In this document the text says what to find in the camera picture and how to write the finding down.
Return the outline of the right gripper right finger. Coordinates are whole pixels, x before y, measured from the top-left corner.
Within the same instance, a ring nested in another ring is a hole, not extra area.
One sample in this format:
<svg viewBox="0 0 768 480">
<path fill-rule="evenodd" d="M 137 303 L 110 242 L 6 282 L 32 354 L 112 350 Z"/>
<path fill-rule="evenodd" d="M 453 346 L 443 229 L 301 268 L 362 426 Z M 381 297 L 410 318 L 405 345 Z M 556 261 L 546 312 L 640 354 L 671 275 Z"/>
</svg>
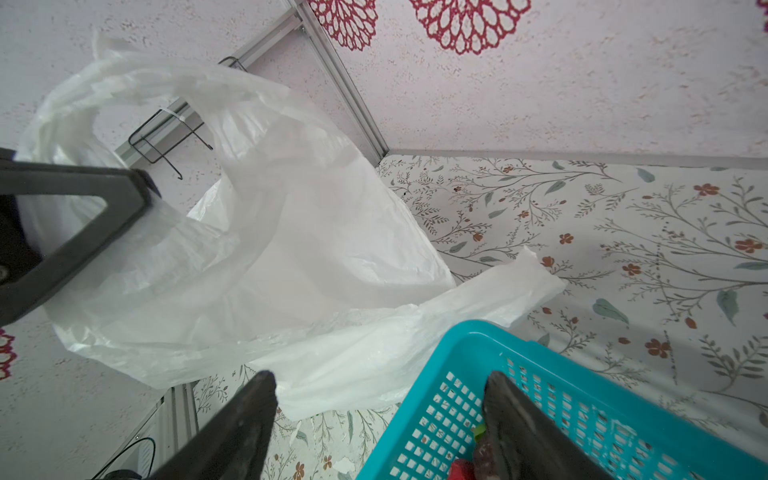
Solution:
<svg viewBox="0 0 768 480">
<path fill-rule="evenodd" d="M 476 479 L 608 479 L 509 377 L 494 371 L 482 402 L 485 431 L 475 440 Z"/>
</svg>

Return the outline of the red dragon fruit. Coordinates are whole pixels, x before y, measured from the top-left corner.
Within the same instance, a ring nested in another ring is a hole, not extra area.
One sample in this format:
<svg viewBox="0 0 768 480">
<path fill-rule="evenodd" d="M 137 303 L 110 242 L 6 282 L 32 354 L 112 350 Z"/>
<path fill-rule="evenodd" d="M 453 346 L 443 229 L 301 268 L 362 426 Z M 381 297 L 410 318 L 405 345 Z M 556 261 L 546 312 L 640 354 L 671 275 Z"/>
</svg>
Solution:
<svg viewBox="0 0 768 480">
<path fill-rule="evenodd" d="M 447 480 L 475 480 L 474 464 L 470 460 L 456 459 L 450 466 Z"/>
</svg>

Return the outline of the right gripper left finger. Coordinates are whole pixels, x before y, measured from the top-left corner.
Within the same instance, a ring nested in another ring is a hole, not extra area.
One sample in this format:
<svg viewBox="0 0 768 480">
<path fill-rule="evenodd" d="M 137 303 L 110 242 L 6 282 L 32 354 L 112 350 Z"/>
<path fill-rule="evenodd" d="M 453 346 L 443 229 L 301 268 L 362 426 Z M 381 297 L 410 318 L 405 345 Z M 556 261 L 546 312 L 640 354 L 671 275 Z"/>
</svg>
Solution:
<svg viewBox="0 0 768 480">
<path fill-rule="evenodd" d="M 276 379 L 258 372 L 153 479 L 259 479 L 277 413 Z"/>
</svg>

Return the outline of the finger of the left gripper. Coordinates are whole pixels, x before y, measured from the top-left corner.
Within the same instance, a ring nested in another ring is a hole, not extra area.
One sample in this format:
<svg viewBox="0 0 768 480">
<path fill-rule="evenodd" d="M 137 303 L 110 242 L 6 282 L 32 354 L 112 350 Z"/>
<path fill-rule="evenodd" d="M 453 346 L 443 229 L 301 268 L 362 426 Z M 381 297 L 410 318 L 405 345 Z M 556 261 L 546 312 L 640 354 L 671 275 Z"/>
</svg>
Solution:
<svg viewBox="0 0 768 480">
<path fill-rule="evenodd" d="M 150 209 L 138 169 L 51 165 L 1 151 L 1 324 L 58 293 Z"/>
</svg>

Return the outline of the white plastic bag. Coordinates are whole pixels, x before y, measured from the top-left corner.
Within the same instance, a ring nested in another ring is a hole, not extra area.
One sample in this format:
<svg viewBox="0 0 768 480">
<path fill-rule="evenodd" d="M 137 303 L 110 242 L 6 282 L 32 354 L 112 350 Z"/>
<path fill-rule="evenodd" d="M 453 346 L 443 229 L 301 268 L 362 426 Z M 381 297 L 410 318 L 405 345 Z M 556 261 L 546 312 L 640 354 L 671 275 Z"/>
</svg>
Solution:
<svg viewBox="0 0 768 480">
<path fill-rule="evenodd" d="M 181 97 L 222 176 L 189 213 L 154 198 L 44 311 L 71 352 L 166 389 L 249 364 L 277 379 L 285 415 L 401 401 L 465 320 L 509 326 L 564 288 L 523 249 L 463 284 L 404 201 L 306 96 L 233 68 L 163 58 L 97 35 L 17 156 L 122 168 L 99 112 Z"/>
</svg>

